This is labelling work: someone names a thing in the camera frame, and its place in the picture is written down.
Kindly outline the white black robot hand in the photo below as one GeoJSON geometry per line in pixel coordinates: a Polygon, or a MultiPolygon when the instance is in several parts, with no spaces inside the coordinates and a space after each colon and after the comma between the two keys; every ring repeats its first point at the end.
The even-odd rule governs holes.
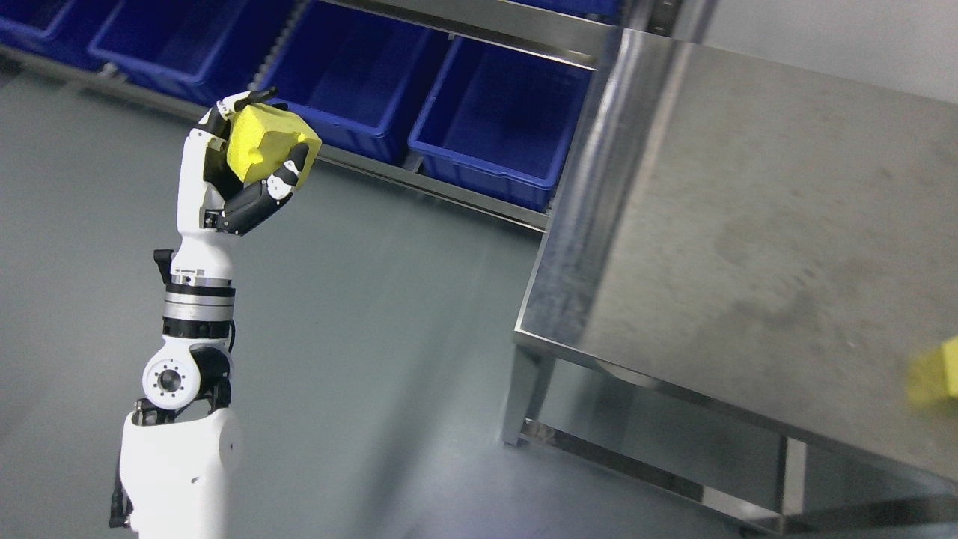
{"type": "Polygon", "coordinates": [[[275,170],[251,182],[228,165],[237,140],[237,115],[262,103],[270,105],[276,88],[247,90],[221,98],[189,130],[183,144],[177,194],[177,231],[181,242],[171,257],[168,280],[177,285],[225,285],[234,275],[232,249],[242,236],[277,213],[305,183],[316,153],[294,144],[275,170]]]}

